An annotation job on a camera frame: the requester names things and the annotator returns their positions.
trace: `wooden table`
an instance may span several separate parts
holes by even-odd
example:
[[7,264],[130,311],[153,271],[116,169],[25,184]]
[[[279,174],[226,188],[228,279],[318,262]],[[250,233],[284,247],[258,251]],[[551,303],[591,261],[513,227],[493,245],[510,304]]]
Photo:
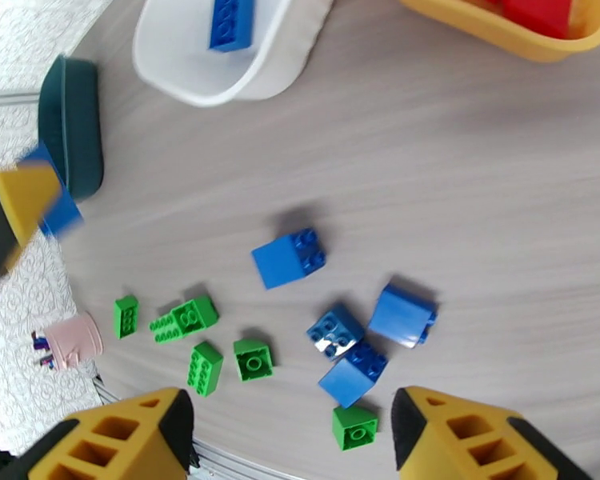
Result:
[[[132,64],[144,0],[115,0],[78,48],[101,68],[106,179],[63,246],[97,320],[105,384],[185,386],[191,347],[225,355],[194,398],[202,440],[311,480],[395,478],[389,407],[419,384],[523,412],[600,478],[600,49],[540,66],[403,9],[337,0],[305,73],[264,102],[185,106]],[[327,266],[265,292],[250,251],[316,225]],[[374,339],[390,363],[364,403],[375,444],[340,453],[330,368],[305,336],[337,298],[368,322],[398,274],[442,305],[427,344]],[[208,290],[221,321],[166,346],[147,323]],[[112,330],[133,293],[140,331]],[[241,383],[232,343],[273,345]]]

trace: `blurry yellow object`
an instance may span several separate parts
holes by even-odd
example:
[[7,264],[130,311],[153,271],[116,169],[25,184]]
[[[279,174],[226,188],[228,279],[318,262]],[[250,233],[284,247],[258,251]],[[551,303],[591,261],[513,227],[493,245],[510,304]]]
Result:
[[60,190],[58,176],[48,164],[0,171],[0,204],[19,245],[8,257],[7,269],[13,268]]
[[600,0],[573,0],[568,39],[548,38],[519,26],[487,0],[399,1],[531,61],[556,62],[600,45]]
[[159,390],[78,412],[56,427],[62,425],[62,436],[46,443],[54,444],[29,470],[29,480],[185,480],[188,475],[194,412],[184,390]]
[[512,410],[407,387],[391,422],[401,480],[590,480]]

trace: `pink object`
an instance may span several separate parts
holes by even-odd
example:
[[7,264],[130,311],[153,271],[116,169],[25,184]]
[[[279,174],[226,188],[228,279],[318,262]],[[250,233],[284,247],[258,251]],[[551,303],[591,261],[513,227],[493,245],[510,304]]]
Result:
[[88,313],[78,314],[44,330],[58,370],[78,366],[102,354],[102,338],[94,319]]

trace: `white plastic bowl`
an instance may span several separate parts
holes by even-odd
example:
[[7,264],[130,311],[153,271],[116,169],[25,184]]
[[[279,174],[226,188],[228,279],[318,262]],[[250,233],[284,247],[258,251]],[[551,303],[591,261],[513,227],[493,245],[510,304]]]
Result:
[[253,45],[209,50],[214,0],[146,0],[134,64],[146,83],[185,103],[262,100],[300,75],[334,0],[255,0]]

